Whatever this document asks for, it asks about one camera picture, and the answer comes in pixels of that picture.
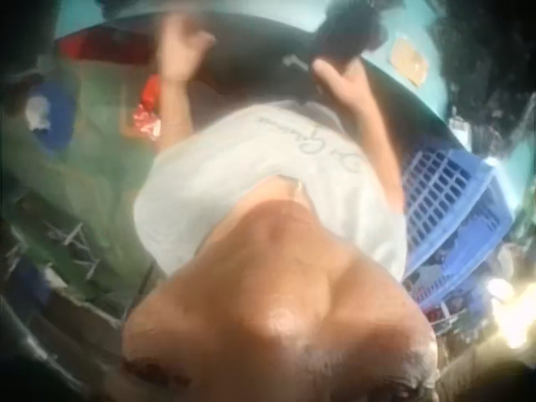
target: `clutter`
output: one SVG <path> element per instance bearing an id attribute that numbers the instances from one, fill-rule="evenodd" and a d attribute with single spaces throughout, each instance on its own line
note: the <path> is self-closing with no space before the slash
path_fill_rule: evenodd
<path id="1" fill-rule="evenodd" d="M 536 34 L 530 2 L 438 0 L 444 17 L 430 26 L 441 73 L 459 116 L 472 127 L 472 151 L 501 157 L 531 135 L 517 130 L 536 90 Z"/>

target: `neck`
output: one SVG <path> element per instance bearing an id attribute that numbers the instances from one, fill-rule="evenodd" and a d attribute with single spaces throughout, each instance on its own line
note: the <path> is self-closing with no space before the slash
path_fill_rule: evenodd
<path id="1" fill-rule="evenodd" d="M 307 195 L 301 189 L 301 185 L 298 182 L 284 178 L 270 178 L 247 193 L 225 215 L 203 242 L 201 249 L 215 241 L 223 239 L 244 217 L 263 204 L 272 205 L 269 209 L 269 214 L 267 213 L 268 209 L 262 214 L 265 218 L 281 219 L 285 215 L 285 219 L 292 219 L 292 216 L 298 214 L 298 210 L 301 211 L 299 213 L 301 219 L 303 219 L 303 214 L 306 211 L 309 215 L 312 215 L 312 209 Z"/>

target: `white t-shirt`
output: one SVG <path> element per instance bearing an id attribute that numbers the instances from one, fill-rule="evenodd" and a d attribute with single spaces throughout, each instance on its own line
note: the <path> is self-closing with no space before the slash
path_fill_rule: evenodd
<path id="1" fill-rule="evenodd" d="M 301 181 L 324 227 L 402 279 L 405 217 L 388 206 L 361 148 L 281 105 L 237 111 L 158 155 L 134 208 L 140 240 L 171 275 L 274 176 Z"/>

